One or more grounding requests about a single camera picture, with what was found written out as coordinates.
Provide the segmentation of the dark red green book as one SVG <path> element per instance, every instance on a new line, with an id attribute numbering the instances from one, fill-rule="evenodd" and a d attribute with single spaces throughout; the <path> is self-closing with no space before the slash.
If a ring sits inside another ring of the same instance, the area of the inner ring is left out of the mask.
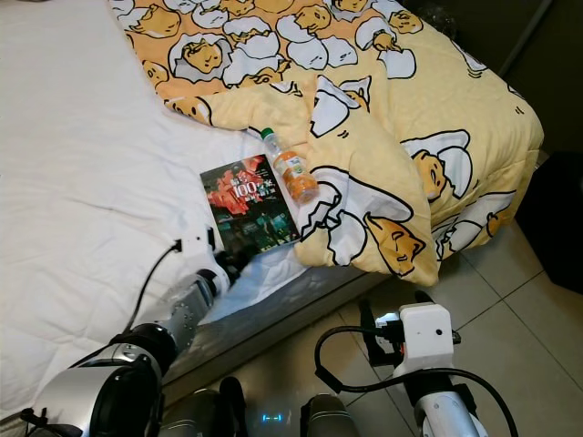
<path id="1" fill-rule="evenodd" d="M 210 211 L 228 251 L 267 251 L 300 240 L 266 155 L 201 172 Z"/>

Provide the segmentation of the clear bottle with orange label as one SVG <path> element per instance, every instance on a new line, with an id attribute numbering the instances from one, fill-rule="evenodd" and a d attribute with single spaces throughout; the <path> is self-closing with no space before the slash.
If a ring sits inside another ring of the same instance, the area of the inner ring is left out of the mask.
<path id="1" fill-rule="evenodd" d="M 318 183 L 312 177 L 307 168 L 305 158 L 297 154 L 291 147 L 284 145 L 274 130 L 266 127 L 260 132 L 260 137 L 265 145 L 273 149 L 271 165 L 278 172 L 284 187 L 287 188 L 289 197 L 297 204 L 305 205 L 308 201 L 318 196 Z"/>

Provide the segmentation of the yellow egg cartoon blanket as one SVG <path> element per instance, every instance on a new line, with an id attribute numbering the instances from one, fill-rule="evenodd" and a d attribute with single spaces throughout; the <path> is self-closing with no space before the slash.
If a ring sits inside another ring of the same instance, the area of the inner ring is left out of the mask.
<path id="1" fill-rule="evenodd" d="M 536 112 L 395 0 L 108 3 L 164 105 L 303 157 L 303 265 L 429 286 L 519 208 Z"/>

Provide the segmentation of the dark robot right leg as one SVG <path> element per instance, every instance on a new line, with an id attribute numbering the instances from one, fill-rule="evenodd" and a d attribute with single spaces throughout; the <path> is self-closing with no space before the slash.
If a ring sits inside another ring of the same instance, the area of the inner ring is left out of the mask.
<path id="1" fill-rule="evenodd" d="M 361 437 L 361 433 L 345 404 L 322 392 L 301 408 L 301 437 Z"/>

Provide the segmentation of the dark robot leg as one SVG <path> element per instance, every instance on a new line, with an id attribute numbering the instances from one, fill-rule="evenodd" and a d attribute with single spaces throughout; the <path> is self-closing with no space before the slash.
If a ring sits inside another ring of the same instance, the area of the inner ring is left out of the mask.
<path id="1" fill-rule="evenodd" d="M 361 433 L 345 404 L 322 392 L 301 408 L 301 437 L 361 437 Z"/>
<path id="2" fill-rule="evenodd" d="M 158 437 L 247 437 L 244 391 L 234 376 L 217 390 L 199 390 L 167 408 Z"/>

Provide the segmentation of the dark robot left leg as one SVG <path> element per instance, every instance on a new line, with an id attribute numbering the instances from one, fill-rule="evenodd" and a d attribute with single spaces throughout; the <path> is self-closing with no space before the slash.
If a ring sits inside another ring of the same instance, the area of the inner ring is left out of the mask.
<path id="1" fill-rule="evenodd" d="M 244 391 L 234 376 L 217 390 L 199 390 L 167 408 L 158 437 L 247 437 Z"/>

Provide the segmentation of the white sheeted bed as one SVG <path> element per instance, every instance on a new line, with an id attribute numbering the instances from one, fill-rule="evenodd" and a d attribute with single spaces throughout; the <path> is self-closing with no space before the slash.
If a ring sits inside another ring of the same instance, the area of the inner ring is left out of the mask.
<path id="1" fill-rule="evenodd" d="M 257 135 L 162 106 L 106 0 L 0 1 L 0 416 L 106 345 L 196 270 L 180 237 L 215 228 L 200 174 Z M 267 251 L 197 324 L 167 383 L 241 365 L 374 286 L 355 268 Z"/>

